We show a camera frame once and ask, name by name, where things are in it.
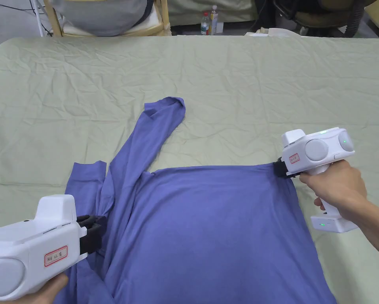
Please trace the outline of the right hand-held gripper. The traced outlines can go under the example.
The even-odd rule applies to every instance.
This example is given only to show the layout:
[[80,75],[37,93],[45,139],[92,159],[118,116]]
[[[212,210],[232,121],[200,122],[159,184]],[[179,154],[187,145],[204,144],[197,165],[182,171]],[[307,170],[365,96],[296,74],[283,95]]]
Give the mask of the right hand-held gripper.
[[[280,161],[273,163],[278,178],[289,179],[306,172],[317,175],[329,166],[355,154],[353,142],[344,128],[331,128],[312,134],[301,129],[285,132],[282,136],[283,151]],[[323,201],[324,212],[311,216],[316,230],[345,233],[357,229],[357,225],[344,219],[339,210]]]

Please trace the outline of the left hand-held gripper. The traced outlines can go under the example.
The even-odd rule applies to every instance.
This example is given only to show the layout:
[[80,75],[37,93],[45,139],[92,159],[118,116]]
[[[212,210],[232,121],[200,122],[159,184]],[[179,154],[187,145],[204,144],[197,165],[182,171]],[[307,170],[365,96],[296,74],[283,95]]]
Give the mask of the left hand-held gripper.
[[[77,217],[72,195],[42,197],[34,219],[0,227],[0,301],[38,291],[101,249],[106,226],[105,216]],[[86,235],[87,253],[81,253],[80,239]]]

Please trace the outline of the person's right hand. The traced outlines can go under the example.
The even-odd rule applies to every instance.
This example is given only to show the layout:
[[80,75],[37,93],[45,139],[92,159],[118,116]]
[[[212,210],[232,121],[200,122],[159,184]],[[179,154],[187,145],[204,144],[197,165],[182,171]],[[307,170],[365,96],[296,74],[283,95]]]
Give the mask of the person's right hand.
[[361,172],[347,161],[335,162],[325,172],[317,175],[301,173],[299,179],[317,196],[315,206],[324,211],[325,201],[336,207],[341,216],[349,221],[357,222],[357,215],[368,204],[367,189]]

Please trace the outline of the person's left hand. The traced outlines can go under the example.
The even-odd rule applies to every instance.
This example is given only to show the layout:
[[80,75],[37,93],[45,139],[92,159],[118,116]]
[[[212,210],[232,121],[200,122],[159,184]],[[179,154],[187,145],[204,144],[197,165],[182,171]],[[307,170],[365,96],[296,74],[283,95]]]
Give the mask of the person's left hand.
[[24,295],[12,304],[52,304],[56,295],[67,285],[68,276],[61,273],[35,293]]

